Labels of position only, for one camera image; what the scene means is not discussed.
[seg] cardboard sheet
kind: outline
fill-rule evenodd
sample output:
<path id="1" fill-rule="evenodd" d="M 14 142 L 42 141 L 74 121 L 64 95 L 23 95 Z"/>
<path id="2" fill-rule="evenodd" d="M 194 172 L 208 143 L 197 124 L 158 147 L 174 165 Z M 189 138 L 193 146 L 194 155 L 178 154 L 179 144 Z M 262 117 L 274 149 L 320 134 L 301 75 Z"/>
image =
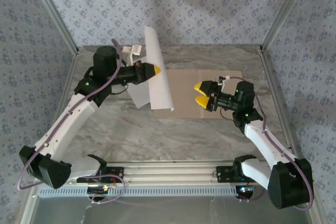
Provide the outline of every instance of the cardboard sheet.
<path id="1" fill-rule="evenodd" d="M 242 77 L 240 71 L 230 70 L 166 70 L 170 92 L 173 99 L 174 110 L 161 109 L 153 110 L 156 118 L 222 118 L 219 109 L 208 112 L 195 101 L 195 97 L 201 95 L 194 86 L 200 81 L 218 80 L 219 76 Z M 225 82 L 224 92 L 234 94 L 238 79 L 231 79 Z M 232 119 L 232 111 L 222 110 L 222 115 Z"/>

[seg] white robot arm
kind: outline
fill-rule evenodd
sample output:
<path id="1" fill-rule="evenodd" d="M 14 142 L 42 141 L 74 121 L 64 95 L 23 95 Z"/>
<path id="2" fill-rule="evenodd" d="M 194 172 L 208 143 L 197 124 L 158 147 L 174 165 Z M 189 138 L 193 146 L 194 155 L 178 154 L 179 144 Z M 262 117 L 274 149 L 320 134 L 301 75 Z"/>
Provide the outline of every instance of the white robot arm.
<path id="1" fill-rule="evenodd" d="M 219 84 L 203 81 L 195 85 L 194 89 L 203 95 L 196 97 L 196 102 L 208 111 L 217 108 L 232 110 L 235 126 L 256 145 L 268 165 L 252 155 L 237 157 L 232 167 L 217 167 L 217 181 L 231 183 L 252 179 L 268 190 L 272 203 L 279 209 L 306 202 L 312 204 L 309 162 L 304 158 L 298 159 L 268 130 L 266 116 L 263 119 L 254 108 L 252 83 L 239 82 L 235 94 L 230 95 L 222 92 L 225 79 L 220 77 Z"/>
<path id="2" fill-rule="evenodd" d="M 130 54 L 136 54 L 141 46 L 133 46 Z M 93 55 L 93 67 L 75 88 L 75 94 L 50 130 L 33 147 L 24 146 L 20 158 L 29 174 L 52 188 L 61 187 L 68 179 L 86 175 L 101 175 L 106 169 L 106 162 L 99 157 L 89 157 L 67 164 L 61 161 L 68 145 L 87 118 L 112 94 L 112 85 L 138 84 L 160 73 L 160 68 L 136 61 L 130 66 L 121 67 L 121 59 L 112 46 L 103 46 Z M 18 189 L 23 176 L 20 174 Z"/>

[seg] wire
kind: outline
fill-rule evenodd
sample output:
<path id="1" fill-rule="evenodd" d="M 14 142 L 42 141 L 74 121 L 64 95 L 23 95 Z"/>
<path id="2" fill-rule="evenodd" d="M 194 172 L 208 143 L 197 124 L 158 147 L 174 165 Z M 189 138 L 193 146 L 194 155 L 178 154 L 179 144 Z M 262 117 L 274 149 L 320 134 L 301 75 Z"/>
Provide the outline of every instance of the wire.
<path id="1" fill-rule="evenodd" d="M 226 118 L 225 116 L 223 116 L 223 114 L 222 114 L 222 109 L 223 109 L 223 108 L 221 108 L 221 109 L 219 110 L 219 113 L 221 114 L 221 117 L 224 118 L 224 119 L 226 119 L 226 120 L 232 121 L 231 119 Z"/>
<path id="2" fill-rule="evenodd" d="M 86 101 L 88 98 L 90 98 L 91 96 L 99 93 L 101 90 L 105 89 L 117 76 L 121 64 L 122 64 L 122 59 L 121 59 L 121 51 L 120 48 L 121 46 L 118 44 L 118 42 L 116 40 L 112 40 L 113 44 L 116 47 L 117 53 L 120 55 L 119 60 L 118 60 L 118 64 L 117 64 L 117 68 L 115 70 L 115 72 L 113 73 L 113 75 L 111 76 L 110 80 L 108 80 L 103 86 L 101 86 L 99 89 L 95 90 L 94 92 L 88 94 L 87 96 L 83 97 L 81 100 L 79 100 L 74 106 L 72 106 L 72 108 L 70 108 L 68 110 L 68 113 L 66 113 L 63 118 L 60 119 L 60 121 L 56 124 L 55 128 L 53 129 L 53 131 L 51 132 L 51 134 L 47 137 L 47 139 L 45 140 L 45 142 L 35 151 L 35 153 L 28 159 L 27 163 L 24 165 L 20 175 L 19 175 L 19 179 L 17 182 L 17 186 L 16 188 L 18 190 L 24 190 L 24 189 L 28 189 L 28 188 L 32 188 L 34 186 L 40 185 L 42 184 L 42 182 L 37 182 L 34 184 L 30 184 L 28 186 L 21 186 L 21 182 L 23 179 L 23 176 L 25 175 L 25 171 L 27 171 L 27 168 L 30 166 L 30 164 L 32 163 L 32 161 L 34 160 L 34 158 L 43 150 L 43 148 L 45 147 L 45 144 L 49 143 L 52 139 L 52 137 L 56 134 L 56 132 L 60 129 L 60 127 L 63 125 L 64 121 L 72 114 L 72 112 L 83 102 Z"/>
<path id="3" fill-rule="evenodd" d="M 122 94 L 123 92 L 125 92 L 128 89 L 128 84 L 126 84 L 126 88 L 123 91 L 117 92 L 117 93 L 112 93 L 111 95 L 118 95 L 118 94 Z"/>
<path id="4" fill-rule="evenodd" d="M 252 181 L 252 179 L 250 178 L 250 180 L 247 182 L 245 187 L 247 187 L 251 183 L 251 181 Z"/>
<path id="5" fill-rule="evenodd" d="M 241 78 L 241 77 L 230 77 L 231 79 L 239 79 L 239 80 L 243 80 L 245 81 L 245 79 Z M 309 181 L 308 181 L 308 178 L 305 176 L 305 174 L 303 173 L 303 171 L 301 170 L 301 168 L 295 163 L 295 161 L 290 158 L 286 153 L 284 153 L 282 151 L 282 149 L 272 140 L 272 138 L 268 135 L 268 132 L 267 132 L 267 129 L 266 129 L 266 121 L 267 121 L 267 116 L 266 114 L 264 113 L 264 110 L 262 109 L 262 106 L 261 106 L 261 103 L 260 103 L 260 100 L 259 100 L 259 97 L 257 94 L 256 95 L 256 100 L 257 100 L 257 103 L 258 103 L 258 106 L 260 108 L 260 111 L 261 113 L 263 114 L 264 116 L 264 122 L 263 122 L 263 127 L 262 127 L 262 131 L 263 133 L 265 134 L 266 138 L 268 139 L 268 141 L 273 145 L 273 147 L 279 151 L 294 167 L 295 169 L 299 172 L 299 174 L 301 175 L 307 189 L 308 189 L 308 193 L 309 193 L 309 203 L 307 206 L 305 207 L 298 207 L 298 206 L 294 206 L 296 209 L 298 210 L 308 210 L 311 208 L 311 206 L 313 205 L 313 201 L 314 201 L 314 194 L 313 194 L 313 190 L 309 184 Z"/>
<path id="6" fill-rule="evenodd" d="M 126 189 L 126 184 L 125 184 L 125 180 L 123 180 L 120 176 L 118 175 L 114 175 L 114 174 L 105 174 L 105 175 L 97 175 L 97 176 L 85 176 L 84 178 L 105 178 L 105 177 L 112 177 L 112 178 L 117 178 L 118 180 L 120 180 L 122 182 L 122 189 L 120 191 L 120 193 L 115 196 L 112 199 L 106 200 L 106 201 L 95 201 L 95 198 L 98 196 L 101 196 L 105 199 L 107 199 L 107 197 L 103 194 L 95 194 L 92 198 L 91 198 L 91 202 L 93 204 L 106 204 L 106 203 L 110 203 L 113 201 L 116 201 L 117 199 L 119 199 L 124 193 L 125 193 L 125 189 Z"/>
<path id="7" fill-rule="evenodd" d="M 260 198 L 262 198 L 264 195 L 265 195 L 265 193 L 266 193 L 266 189 L 262 189 L 263 191 L 257 196 L 257 197 L 255 197 L 255 198 L 253 198 L 253 199 L 250 199 L 250 201 L 251 200 L 257 200 L 257 199 L 260 199 Z"/>
<path id="8" fill-rule="evenodd" d="M 126 61 L 124 61 L 123 59 L 121 59 L 121 61 L 122 61 L 122 64 L 124 65 L 124 67 L 126 67 L 127 66 Z"/>
<path id="9" fill-rule="evenodd" d="M 212 173 L 212 177 L 217 178 L 217 170 L 214 170 L 214 172 Z"/>

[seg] black bracket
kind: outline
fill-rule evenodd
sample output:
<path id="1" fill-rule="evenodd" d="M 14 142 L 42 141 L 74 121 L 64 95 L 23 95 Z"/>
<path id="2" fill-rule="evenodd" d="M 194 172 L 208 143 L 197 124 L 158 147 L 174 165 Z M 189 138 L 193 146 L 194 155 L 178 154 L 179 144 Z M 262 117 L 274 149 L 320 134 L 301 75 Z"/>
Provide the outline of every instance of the black bracket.
<path id="1" fill-rule="evenodd" d="M 313 190 L 310 163 L 305 159 L 295 159 Z M 268 183 L 268 196 L 273 205 L 282 209 L 309 202 L 309 191 L 303 178 L 292 163 L 278 162 L 273 166 Z"/>
<path id="2" fill-rule="evenodd" d="M 254 182 L 249 177 L 246 177 L 242 171 L 242 162 L 251 158 L 256 158 L 253 155 L 244 155 L 235 158 L 232 166 L 217 166 L 217 182 L 218 183 L 248 183 Z"/>
<path id="3" fill-rule="evenodd" d="M 95 195 L 95 194 L 104 195 L 109 193 L 109 188 L 104 186 L 94 186 L 94 187 L 88 186 L 86 193 L 88 195 Z M 95 201 L 101 201 L 102 199 L 104 199 L 104 197 L 95 197 Z"/>
<path id="4" fill-rule="evenodd" d="M 106 174 L 112 174 L 117 175 L 121 178 L 124 178 L 124 167 L 119 166 L 107 166 L 107 162 L 103 160 L 100 157 L 97 157 L 95 155 L 88 155 L 89 157 L 94 158 L 100 163 L 100 167 L 96 175 L 106 175 Z M 78 178 L 77 183 L 105 183 L 105 184 L 121 184 L 122 182 L 113 177 L 104 177 L 104 178 Z"/>
<path id="5" fill-rule="evenodd" d="M 34 147 L 23 146 L 19 152 L 23 164 L 26 164 L 34 153 Z M 52 160 L 49 154 L 44 156 L 39 153 L 28 166 L 27 172 L 53 189 L 57 189 L 68 180 L 71 164 Z"/>
<path id="6" fill-rule="evenodd" d="M 233 122 L 240 131 L 245 134 L 245 125 L 249 124 L 252 121 L 261 120 L 263 118 L 259 115 L 258 111 L 255 108 L 241 110 L 239 112 L 232 113 Z"/>

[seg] patterned wallpaper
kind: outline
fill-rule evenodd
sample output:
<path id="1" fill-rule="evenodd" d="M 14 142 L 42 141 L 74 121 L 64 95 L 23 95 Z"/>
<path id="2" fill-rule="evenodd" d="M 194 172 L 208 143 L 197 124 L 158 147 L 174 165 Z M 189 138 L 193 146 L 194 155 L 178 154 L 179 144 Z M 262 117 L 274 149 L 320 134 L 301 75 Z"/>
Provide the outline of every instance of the patterned wallpaper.
<path id="1" fill-rule="evenodd" d="M 0 223 L 14 221 L 18 152 L 50 127 L 71 59 L 40 0 L 0 0 Z"/>
<path id="2" fill-rule="evenodd" d="M 261 44 L 283 0 L 53 0 L 77 46 L 144 43 Z"/>
<path id="3" fill-rule="evenodd" d="M 336 0 L 297 0 L 270 58 L 299 148 L 336 223 Z"/>

